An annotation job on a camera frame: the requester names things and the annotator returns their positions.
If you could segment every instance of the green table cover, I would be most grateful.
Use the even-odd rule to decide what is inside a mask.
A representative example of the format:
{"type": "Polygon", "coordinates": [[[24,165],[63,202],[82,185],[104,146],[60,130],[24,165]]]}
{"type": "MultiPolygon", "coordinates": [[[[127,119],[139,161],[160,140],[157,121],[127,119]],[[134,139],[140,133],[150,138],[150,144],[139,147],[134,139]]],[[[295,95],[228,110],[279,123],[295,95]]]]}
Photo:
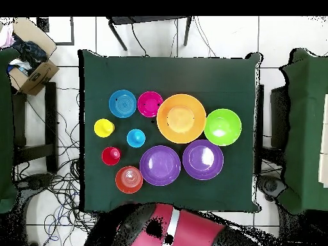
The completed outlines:
{"type": "Polygon", "coordinates": [[[0,213],[11,210],[17,190],[13,180],[13,104],[8,64],[19,53],[14,48],[0,49],[0,213]]]}
{"type": "Polygon", "coordinates": [[[289,188],[278,200],[292,214],[307,209],[328,211],[328,188],[318,182],[328,57],[297,49],[291,62],[281,70],[285,73],[291,106],[283,177],[289,188]]]}
{"type": "Polygon", "coordinates": [[[250,54],[246,59],[105,58],[83,50],[79,57],[85,84],[85,153],[82,154],[85,211],[110,211],[127,201],[162,202],[195,210],[258,210],[252,202],[252,173],[255,68],[261,60],[260,54],[250,54]],[[115,117],[109,110],[108,100],[121,89],[131,91],[137,99],[147,90],[159,92],[164,99],[174,94],[190,94],[200,100],[207,114],[217,108],[235,111],[243,129],[234,144],[222,147],[221,173],[209,181],[198,181],[185,172],[181,163],[179,177],[167,186],[153,186],[144,181],[134,194],[119,191],[115,185],[116,173],[128,165],[139,168],[140,158],[147,149],[155,145],[169,146],[182,161],[187,146],[169,142],[158,130],[156,118],[146,118],[138,110],[127,119],[115,117]],[[99,138],[94,133],[94,124],[101,118],[115,125],[114,133],[107,138],[99,138]],[[134,128],[146,135],[146,142],[137,149],[126,142],[127,133],[134,128]],[[122,150],[119,163],[111,167],[101,160],[101,153],[108,146],[122,150]]]}

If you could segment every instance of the floor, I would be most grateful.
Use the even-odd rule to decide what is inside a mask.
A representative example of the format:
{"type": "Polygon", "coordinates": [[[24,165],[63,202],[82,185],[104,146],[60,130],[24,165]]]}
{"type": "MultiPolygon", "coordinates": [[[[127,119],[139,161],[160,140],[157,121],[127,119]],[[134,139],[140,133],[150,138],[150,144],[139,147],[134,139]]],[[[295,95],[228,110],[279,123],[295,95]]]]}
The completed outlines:
{"type": "MultiPolygon", "coordinates": [[[[260,83],[265,86],[264,107],[264,144],[270,146],[270,91],[285,84],[284,77],[278,67],[287,64],[290,51],[296,47],[305,47],[311,52],[323,56],[328,53],[328,21],[326,17],[199,17],[202,30],[216,56],[224,58],[244,58],[251,52],[260,52],[264,58],[260,68],[260,83]]],[[[71,27],[69,17],[50,17],[49,35],[55,42],[71,42],[71,27]]],[[[203,42],[199,31],[192,22],[188,46],[183,46],[186,19],[179,20],[179,57],[208,56],[208,47],[203,42]]],[[[172,40],[176,34],[173,20],[135,24],[135,33],[149,56],[169,57],[172,40]]],[[[117,31],[128,51],[123,51],[113,33],[108,27],[105,17],[74,17],[74,45],[58,45],[51,56],[51,61],[59,66],[59,72],[51,81],[57,83],[58,112],[67,121],[67,131],[70,133],[78,123],[79,106],[76,102],[79,88],[78,49],[89,49],[102,56],[141,56],[144,54],[134,38],[131,25],[117,26],[117,31]]],[[[176,56],[176,38],[172,48],[172,57],[176,56]]],[[[44,90],[36,97],[28,97],[38,114],[44,118],[44,90]]],[[[28,126],[26,136],[28,145],[44,144],[44,124],[32,108],[27,106],[28,126]]],[[[65,122],[58,116],[59,136],[62,143],[58,153],[71,145],[69,136],[65,133],[65,122]]],[[[79,140],[79,126],[72,132],[72,137],[79,140]]],[[[67,149],[70,158],[78,158],[76,147],[67,149]]],[[[59,157],[60,164],[68,160],[67,153],[59,157]]],[[[61,169],[65,175],[69,167],[61,169]]],[[[45,159],[31,162],[26,174],[46,172],[45,159]]],[[[261,211],[251,213],[216,213],[217,215],[249,227],[258,227],[264,231],[278,235],[279,218],[274,203],[267,202],[261,192],[256,192],[256,201],[261,211]]],[[[48,239],[47,231],[53,231],[53,219],[47,217],[58,212],[60,204],[50,192],[42,192],[32,199],[28,207],[27,228],[29,241],[40,245],[48,239]]],[[[57,238],[50,240],[46,246],[83,246],[86,233],[73,229],[72,225],[61,220],[61,226],[55,231],[57,238]]]]}

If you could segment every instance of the plate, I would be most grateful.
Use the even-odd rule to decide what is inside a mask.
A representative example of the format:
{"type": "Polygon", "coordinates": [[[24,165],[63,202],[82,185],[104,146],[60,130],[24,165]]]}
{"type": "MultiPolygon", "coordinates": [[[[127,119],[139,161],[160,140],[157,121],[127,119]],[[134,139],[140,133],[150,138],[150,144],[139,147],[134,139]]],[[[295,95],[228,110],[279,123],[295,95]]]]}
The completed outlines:
{"type": "Polygon", "coordinates": [[[117,188],[124,193],[135,193],[142,187],[143,178],[140,171],[133,166],[121,168],[115,177],[117,188]]]}
{"type": "Polygon", "coordinates": [[[180,174],[181,162],[170,147],[158,145],[148,149],[141,157],[140,172],[154,186],[172,183],[180,174]]]}
{"type": "Polygon", "coordinates": [[[208,115],[204,133],[205,137],[215,145],[231,145],[242,133],[242,122],[235,112],[221,108],[208,115]]]}
{"type": "Polygon", "coordinates": [[[176,94],[166,99],[157,112],[161,134],[175,144],[187,144],[204,131],[206,112],[195,97],[176,94]]]}
{"type": "Polygon", "coordinates": [[[163,98],[157,92],[144,92],[138,99],[138,110],[143,116],[155,117],[162,102],[163,98]]]}
{"type": "Polygon", "coordinates": [[[198,180],[209,180],[222,170],[223,153],[219,146],[208,140],[196,140],[183,152],[183,167],[189,176],[198,180]]]}
{"type": "Polygon", "coordinates": [[[128,90],[117,90],[109,100],[110,111],[118,118],[128,118],[136,111],[136,97],[128,90]]]}

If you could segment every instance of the green plate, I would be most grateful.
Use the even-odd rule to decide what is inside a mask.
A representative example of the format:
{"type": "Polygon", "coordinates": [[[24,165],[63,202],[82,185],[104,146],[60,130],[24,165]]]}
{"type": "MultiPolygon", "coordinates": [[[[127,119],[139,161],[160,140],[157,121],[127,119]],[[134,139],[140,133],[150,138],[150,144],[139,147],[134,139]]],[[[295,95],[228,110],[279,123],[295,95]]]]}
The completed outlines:
{"type": "Polygon", "coordinates": [[[227,146],[233,144],[242,132],[242,122],[235,112],[221,108],[212,111],[205,125],[205,137],[213,144],[227,146]]]}

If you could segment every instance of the orange plate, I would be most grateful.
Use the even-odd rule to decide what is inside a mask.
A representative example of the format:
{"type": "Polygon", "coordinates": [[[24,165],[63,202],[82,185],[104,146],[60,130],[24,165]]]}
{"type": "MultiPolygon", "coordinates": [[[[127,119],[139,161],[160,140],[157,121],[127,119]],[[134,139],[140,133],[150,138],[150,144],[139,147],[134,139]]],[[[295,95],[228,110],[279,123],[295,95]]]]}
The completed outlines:
{"type": "Polygon", "coordinates": [[[166,99],[157,112],[161,134],[175,144],[187,144],[204,131],[206,112],[195,97],[176,94],[166,99]]]}

